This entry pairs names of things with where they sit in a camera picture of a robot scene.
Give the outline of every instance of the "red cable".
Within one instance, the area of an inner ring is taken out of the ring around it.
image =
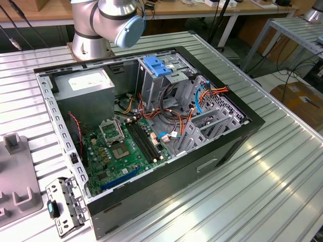
[[[82,144],[82,134],[81,134],[81,129],[80,129],[80,126],[79,126],[79,122],[77,121],[77,119],[74,117],[74,115],[72,115],[71,113],[69,113],[69,116],[71,116],[74,120],[75,120],[75,123],[77,125],[77,128],[79,130],[79,136],[80,136],[80,146],[81,146],[81,156],[82,156],[82,150],[83,150],[83,144]]]

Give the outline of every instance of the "blue tab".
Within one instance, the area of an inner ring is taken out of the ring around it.
[[[157,77],[165,76],[172,73],[172,70],[167,69],[163,62],[156,56],[144,57],[143,60]]]

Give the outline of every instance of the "blue pcie slot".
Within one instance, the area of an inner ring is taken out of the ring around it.
[[[141,169],[141,167],[133,170],[132,172],[130,172],[118,179],[115,179],[115,180],[101,186],[101,191],[112,188],[112,187],[116,186],[117,184],[120,184],[120,183],[124,182],[125,180],[128,180],[128,179],[134,177],[137,174],[138,170],[140,170],[140,169]]]

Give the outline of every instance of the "side panel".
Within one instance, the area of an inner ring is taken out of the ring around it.
[[[100,239],[122,224],[146,212],[228,160],[257,130],[238,137],[224,146],[167,175],[135,194],[91,217],[96,239]]]

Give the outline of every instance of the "slotted aluminum surface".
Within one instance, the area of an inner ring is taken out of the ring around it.
[[[323,45],[317,42],[317,38],[323,36],[322,23],[312,24],[303,18],[297,17],[272,19],[270,25],[314,54],[323,51]]]
[[[323,224],[322,138],[196,35],[147,36],[131,49],[113,51],[177,45],[186,47],[266,123],[230,162],[100,241],[310,241]],[[0,136],[18,132],[28,137],[46,204],[45,186],[70,172],[32,70],[73,59],[66,47],[57,47],[1,54],[0,60]],[[0,238],[59,240],[46,207],[0,228]],[[63,239],[94,240],[89,221]]]

